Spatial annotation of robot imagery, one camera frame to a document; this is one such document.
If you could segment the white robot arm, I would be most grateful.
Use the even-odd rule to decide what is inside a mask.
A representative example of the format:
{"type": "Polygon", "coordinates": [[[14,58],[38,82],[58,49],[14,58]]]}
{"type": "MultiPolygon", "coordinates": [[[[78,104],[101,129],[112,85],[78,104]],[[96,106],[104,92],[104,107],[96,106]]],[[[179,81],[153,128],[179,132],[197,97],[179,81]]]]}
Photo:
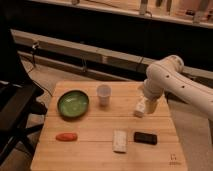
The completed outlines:
{"type": "Polygon", "coordinates": [[[177,55],[152,62],[146,69],[144,96],[150,101],[156,101],[163,91],[169,91],[184,102],[195,106],[213,121],[213,89],[183,76],[183,68],[184,62],[177,55]]]}

